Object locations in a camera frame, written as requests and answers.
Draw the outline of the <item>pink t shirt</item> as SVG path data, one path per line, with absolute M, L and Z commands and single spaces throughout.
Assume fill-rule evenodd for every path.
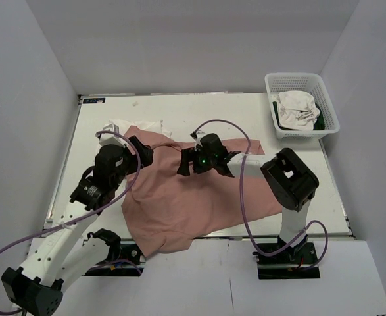
M 122 203 L 127 228 L 145 256 L 186 250 L 196 237 L 243 222 L 238 178 L 215 170 L 177 173 L 181 151 L 193 143 L 136 126 L 125 135 L 136 136 L 153 150 L 153 163 L 139 176 L 127 177 L 132 187 Z

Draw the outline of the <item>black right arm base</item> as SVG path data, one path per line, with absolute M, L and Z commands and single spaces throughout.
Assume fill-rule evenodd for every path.
M 304 280 L 319 279 L 320 270 L 316 264 L 318 257 L 313 242 L 308 236 L 296 246 L 289 246 L 285 251 L 265 257 L 258 251 L 253 252 L 256 258 L 259 280 Z

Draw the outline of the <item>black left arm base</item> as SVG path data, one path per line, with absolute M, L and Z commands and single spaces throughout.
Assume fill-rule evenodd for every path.
M 146 258 L 134 242 L 121 242 L 120 248 L 90 268 L 85 277 L 140 277 L 145 267 Z

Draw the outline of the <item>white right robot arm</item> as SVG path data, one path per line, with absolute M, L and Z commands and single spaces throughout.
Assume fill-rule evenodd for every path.
M 229 151 L 215 133 L 193 132 L 193 147 L 181 151 L 177 173 L 189 176 L 214 169 L 222 176 L 264 179 L 277 202 L 282 206 L 281 230 L 278 236 L 280 257 L 289 263 L 303 254 L 302 244 L 307 239 L 306 218 L 311 200 L 319 186 L 316 175 L 290 148 L 275 156 Z

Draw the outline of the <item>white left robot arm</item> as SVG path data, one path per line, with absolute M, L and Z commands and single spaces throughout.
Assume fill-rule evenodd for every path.
M 8 268 L 1 281 L 10 301 L 31 315 L 52 315 L 65 291 L 94 265 L 113 265 L 121 260 L 121 238 L 99 229 L 73 250 L 86 229 L 115 198 L 130 174 L 153 163 L 153 150 L 136 136 L 121 144 L 102 145 L 70 195 L 56 231 L 45 237 L 19 268 Z

